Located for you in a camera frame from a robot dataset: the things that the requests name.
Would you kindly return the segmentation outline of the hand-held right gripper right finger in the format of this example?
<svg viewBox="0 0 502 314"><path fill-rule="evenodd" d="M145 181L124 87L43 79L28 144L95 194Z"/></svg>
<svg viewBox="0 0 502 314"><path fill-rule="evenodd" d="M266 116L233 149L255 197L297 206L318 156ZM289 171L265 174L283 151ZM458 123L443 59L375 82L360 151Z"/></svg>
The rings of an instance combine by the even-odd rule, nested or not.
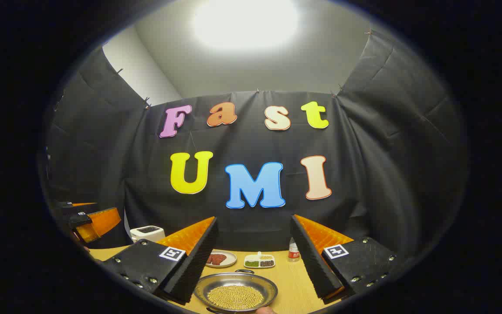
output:
<svg viewBox="0 0 502 314"><path fill-rule="evenodd" d="M290 233L318 298L366 294L398 268L398 255L371 237L353 239L311 219L293 215Z"/></svg>

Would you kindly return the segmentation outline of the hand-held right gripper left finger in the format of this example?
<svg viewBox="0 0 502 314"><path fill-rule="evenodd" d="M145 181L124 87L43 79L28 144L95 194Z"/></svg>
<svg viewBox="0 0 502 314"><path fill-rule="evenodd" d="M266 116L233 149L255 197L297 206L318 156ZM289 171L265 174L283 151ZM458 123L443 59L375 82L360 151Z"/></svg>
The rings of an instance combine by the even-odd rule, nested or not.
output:
<svg viewBox="0 0 502 314"><path fill-rule="evenodd" d="M160 241L141 239L102 266L138 290L180 304L191 300L217 242L217 218L209 217Z"/></svg>

